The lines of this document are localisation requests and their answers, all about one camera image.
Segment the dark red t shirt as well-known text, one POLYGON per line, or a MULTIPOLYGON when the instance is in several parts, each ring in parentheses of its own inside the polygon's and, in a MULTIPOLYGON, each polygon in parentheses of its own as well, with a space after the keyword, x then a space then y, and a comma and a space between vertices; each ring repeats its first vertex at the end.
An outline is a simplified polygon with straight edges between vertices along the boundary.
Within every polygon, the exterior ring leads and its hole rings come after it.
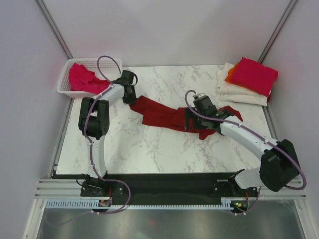
MULTIPOLYGON (((193 109, 203 116, 219 119, 225 119, 226 116, 235 116, 242 120, 240 113, 230 106, 217 109, 208 96, 195 97, 193 103, 195 105, 193 109)), ((184 108, 173 109, 145 96, 140 96, 134 104, 130 105, 130 109, 143 115, 142 124, 144 125, 196 133, 200 140, 205 140, 215 133, 214 129, 186 131, 184 127, 184 108)))

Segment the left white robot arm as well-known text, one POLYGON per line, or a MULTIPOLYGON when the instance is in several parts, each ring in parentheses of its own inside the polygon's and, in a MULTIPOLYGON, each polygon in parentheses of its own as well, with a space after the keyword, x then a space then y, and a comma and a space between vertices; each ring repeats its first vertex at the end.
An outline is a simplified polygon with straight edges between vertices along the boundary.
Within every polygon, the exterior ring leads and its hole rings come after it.
POLYGON ((83 174, 82 197, 106 197, 110 193, 112 183, 105 181, 107 166, 104 156, 105 136, 110 127, 109 108, 118 100, 125 105, 134 104, 137 100, 137 82, 135 73, 124 70, 120 78, 112 81, 106 90, 92 98, 82 99, 78 127, 87 140, 89 150, 89 168, 83 174))

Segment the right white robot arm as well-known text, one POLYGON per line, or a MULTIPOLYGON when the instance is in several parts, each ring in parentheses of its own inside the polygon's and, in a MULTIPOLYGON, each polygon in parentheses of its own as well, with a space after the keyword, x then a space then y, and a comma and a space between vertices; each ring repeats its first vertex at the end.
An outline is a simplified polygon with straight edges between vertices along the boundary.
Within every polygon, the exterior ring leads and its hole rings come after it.
POLYGON ((217 109, 209 96, 192 93, 194 106, 188 106, 187 110, 194 117, 195 127, 231 138, 260 160, 259 167, 239 170, 229 178, 228 190, 232 195, 240 196, 246 189, 256 187, 266 187, 273 192, 282 188, 304 189, 307 181, 292 142, 263 136, 230 110, 217 109))

